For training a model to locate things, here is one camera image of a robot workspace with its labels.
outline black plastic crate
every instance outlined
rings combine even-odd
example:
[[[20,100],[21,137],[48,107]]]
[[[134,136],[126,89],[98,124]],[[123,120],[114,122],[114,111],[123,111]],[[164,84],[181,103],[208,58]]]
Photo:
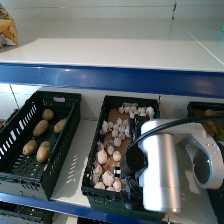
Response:
[[[103,141],[103,136],[100,135],[100,129],[102,127],[103,121],[108,120],[109,112],[112,108],[120,107],[124,102],[127,103],[137,103],[140,107],[153,107],[155,111],[154,118],[160,118],[159,105],[157,100],[151,99],[141,99],[141,98],[129,98],[129,97],[116,97],[116,96],[105,96],[100,117],[98,120],[95,136],[91,146],[91,151],[89,153],[87,166],[84,172],[82,181],[82,193],[88,197],[91,208],[98,211],[103,211],[107,213],[114,213],[118,215],[124,215],[134,218],[140,218],[145,220],[150,220],[154,222],[161,222],[162,218],[165,216],[163,213],[149,212],[149,211],[132,211],[125,208],[124,203],[121,199],[120,193],[111,192],[106,190],[95,189],[90,186],[90,177],[93,173],[95,155],[97,152],[97,142],[101,139]]]
[[[80,121],[80,94],[36,92],[0,130],[0,192],[48,200],[56,185],[61,167]],[[33,129],[49,108],[54,118],[40,137],[39,146],[49,141],[52,149],[44,163],[36,161],[36,153],[26,157],[24,145],[34,139]],[[60,134],[53,131],[61,119],[67,121]]]
[[[188,104],[188,117],[196,117],[197,114],[202,116],[200,111],[212,109],[214,111],[224,112],[224,104],[221,103],[204,103],[204,102],[190,102]],[[213,211],[217,217],[219,224],[224,224],[224,190],[223,189],[207,189],[209,199]]]
[[[2,220],[16,224],[51,224],[54,212],[0,202]]]

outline blue stripe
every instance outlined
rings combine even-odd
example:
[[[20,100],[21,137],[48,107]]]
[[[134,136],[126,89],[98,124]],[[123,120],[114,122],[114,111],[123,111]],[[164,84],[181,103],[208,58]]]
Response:
[[[224,98],[224,72],[0,63],[0,82]]]
[[[0,201],[39,208],[39,209],[63,213],[63,214],[75,215],[78,217],[84,217],[84,218],[94,219],[94,220],[103,221],[103,222],[118,223],[118,224],[119,223],[120,224],[124,224],[124,223],[155,224],[154,222],[130,218],[130,217],[121,216],[121,215],[114,215],[111,213],[99,212],[99,211],[92,210],[90,208],[64,204],[61,202],[59,203],[59,202],[52,202],[52,201],[43,201],[39,199],[4,194],[4,193],[0,193]]]

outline yellow package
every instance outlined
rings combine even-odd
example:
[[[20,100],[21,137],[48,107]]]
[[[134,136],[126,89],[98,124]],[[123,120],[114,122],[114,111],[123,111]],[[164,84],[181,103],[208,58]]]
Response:
[[[0,4],[0,47],[18,43],[15,22]]]

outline crate handle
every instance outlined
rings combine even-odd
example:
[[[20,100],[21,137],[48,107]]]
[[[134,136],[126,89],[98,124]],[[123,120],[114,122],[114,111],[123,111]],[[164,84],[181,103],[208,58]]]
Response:
[[[53,101],[58,102],[58,103],[64,103],[65,98],[64,97],[53,97]]]

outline white shelf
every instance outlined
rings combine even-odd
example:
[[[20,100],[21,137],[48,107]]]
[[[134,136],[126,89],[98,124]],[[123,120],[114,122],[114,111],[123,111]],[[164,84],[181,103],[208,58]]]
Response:
[[[39,19],[16,26],[19,45],[0,49],[0,62],[224,71],[217,52],[171,19]]]

